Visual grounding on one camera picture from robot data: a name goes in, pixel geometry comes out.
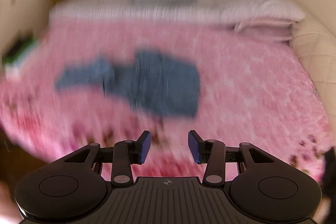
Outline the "blue denim jeans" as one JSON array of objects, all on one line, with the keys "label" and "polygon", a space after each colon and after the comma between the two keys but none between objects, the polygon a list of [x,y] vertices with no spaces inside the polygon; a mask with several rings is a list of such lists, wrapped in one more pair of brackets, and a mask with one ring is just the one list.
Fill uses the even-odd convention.
[{"label": "blue denim jeans", "polygon": [[137,51],[130,64],[98,57],[66,67],[55,81],[55,88],[75,86],[99,86],[106,96],[126,98],[133,110],[173,117],[195,117],[201,92],[194,63],[146,50]]}]

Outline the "pink floral plush blanket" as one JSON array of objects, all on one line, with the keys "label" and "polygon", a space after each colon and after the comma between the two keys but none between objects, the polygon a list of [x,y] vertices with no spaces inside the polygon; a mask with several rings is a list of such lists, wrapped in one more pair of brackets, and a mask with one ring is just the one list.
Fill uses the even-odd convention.
[{"label": "pink floral plush blanket", "polygon": [[136,176],[201,176],[187,134],[250,142],[321,180],[333,133],[290,47],[226,28],[58,20],[18,80],[1,83],[1,125],[44,161],[151,132]]}]

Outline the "pale pink pillow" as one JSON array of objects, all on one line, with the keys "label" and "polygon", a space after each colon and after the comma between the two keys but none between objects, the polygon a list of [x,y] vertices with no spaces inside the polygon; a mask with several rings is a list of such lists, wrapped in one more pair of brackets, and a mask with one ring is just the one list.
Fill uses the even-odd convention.
[{"label": "pale pink pillow", "polygon": [[288,42],[293,38],[296,23],[286,19],[249,19],[234,26],[234,32],[264,42]]}]

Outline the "striped lilac folded quilt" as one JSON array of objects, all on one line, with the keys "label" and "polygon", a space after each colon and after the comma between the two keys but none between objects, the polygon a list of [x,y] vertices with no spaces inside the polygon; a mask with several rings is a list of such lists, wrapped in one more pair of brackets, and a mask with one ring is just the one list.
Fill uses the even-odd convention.
[{"label": "striped lilac folded quilt", "polygon": [[300,22],[305,13],[291,0],[65,0],[50,12],[50,22],[60,19],[140,19],[234,26],[259,18]]}]

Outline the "green and white box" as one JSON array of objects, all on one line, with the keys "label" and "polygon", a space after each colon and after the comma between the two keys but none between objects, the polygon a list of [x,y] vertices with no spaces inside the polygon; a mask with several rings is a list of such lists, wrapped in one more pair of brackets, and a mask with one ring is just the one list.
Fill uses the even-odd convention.
[{"label": "green and white box", "polygon": [[38,46],[38,40],[33,36],[19,38],[2,56],[2,67],[7,79],[18,79],[23,64],[27,61],[34,49]]}]

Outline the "cream quilted headboard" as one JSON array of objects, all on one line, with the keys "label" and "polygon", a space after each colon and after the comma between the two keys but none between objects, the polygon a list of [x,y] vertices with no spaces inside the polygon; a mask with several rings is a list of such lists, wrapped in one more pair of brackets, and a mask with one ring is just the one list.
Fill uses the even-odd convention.
[{"label": "cream quilted headboard", "polygon": [[299,0],[306,14],[298,24],[291,48],[308,73],[335,132],[335,36]]}]

